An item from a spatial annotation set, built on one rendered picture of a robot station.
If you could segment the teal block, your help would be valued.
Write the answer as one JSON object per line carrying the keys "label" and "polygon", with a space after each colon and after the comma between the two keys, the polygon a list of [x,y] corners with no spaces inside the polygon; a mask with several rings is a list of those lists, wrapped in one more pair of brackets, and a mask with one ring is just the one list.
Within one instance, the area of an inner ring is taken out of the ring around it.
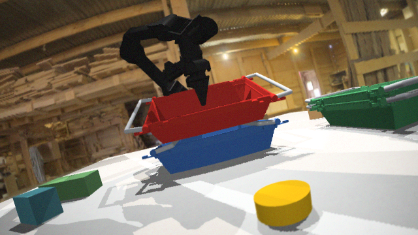
{"label": "teal block", "polygon": [[38,226],[64,212],[56,187],[41,187],[12,198],[24,224]]}

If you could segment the green block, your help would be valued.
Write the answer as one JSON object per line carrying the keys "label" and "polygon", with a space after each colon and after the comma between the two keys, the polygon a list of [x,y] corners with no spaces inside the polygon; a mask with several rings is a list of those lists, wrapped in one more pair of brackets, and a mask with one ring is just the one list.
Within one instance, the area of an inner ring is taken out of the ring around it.
{"label": "green block", "polygon": [[38,186],[38,188],[56,187],[60,201],[64,201],[90,196],[102,186],[101,177],[97,169],[56,178],[55,180]]}

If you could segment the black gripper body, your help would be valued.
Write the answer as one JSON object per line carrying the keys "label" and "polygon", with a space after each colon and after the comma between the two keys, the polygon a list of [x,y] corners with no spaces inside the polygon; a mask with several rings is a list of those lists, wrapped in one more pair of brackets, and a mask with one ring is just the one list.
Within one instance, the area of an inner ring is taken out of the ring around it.
{"label": "black gripper body", "polygon": [[206,70],[210,72],[210,63],[205,58],[202,58],[202,50],[200,48],[190,48],[184,50],[180,53],[180,55],[184,59],[185,63],[183,69],[185,76],[187,76],[187,85],[187,80],[206,76]]}

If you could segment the yellow short cylinder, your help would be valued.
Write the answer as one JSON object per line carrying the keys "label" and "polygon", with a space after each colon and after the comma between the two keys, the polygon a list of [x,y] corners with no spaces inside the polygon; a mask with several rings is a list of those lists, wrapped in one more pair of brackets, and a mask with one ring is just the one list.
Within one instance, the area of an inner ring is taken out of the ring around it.
{"label": "yellow short cylinder", "polygon": [[310,185],[304,181],[279,181],[261,188],[253,198],[258,220],[273,227],[300,222],[312,212]]}

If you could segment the blue plastic tray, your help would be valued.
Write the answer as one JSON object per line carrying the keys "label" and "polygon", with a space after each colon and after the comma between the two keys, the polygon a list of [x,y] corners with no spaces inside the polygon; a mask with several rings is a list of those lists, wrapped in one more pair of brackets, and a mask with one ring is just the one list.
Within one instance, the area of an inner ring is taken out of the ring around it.
{"label": "blue plastic tray", "polygon": [[211,133],[179,140],[171,149],[156,154],[155,149],[169,145],[161,144],[150,151],[151,156],[142,159],[158,158],[170,174],[208,166],[229,159],[242,157],[270,148],[275,128],[289,120],[275,120],[275,125],[238,125]]}

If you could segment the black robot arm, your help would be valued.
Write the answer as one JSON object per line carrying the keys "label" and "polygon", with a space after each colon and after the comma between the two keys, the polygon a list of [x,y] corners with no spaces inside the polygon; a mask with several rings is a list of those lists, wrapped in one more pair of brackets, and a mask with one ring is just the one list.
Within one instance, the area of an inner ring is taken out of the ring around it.
{"label": "black robot arm", "polygon": [[184,59],[174,64],[165,62],[161,72],[146,57],[141,40],[158,39],[160,41],[175,40],[179,45],[180,53],[190,48],[200,48],[218,32],[216,22],[209,17],[200,14],[194,19],[170,14],[161,18],[158,22],[130,28],[124,35],[120,47],[120,57],[126,62],[136,64],[161,88],[163,96],[187,91],[179,81],[174,81],[184,74]]}

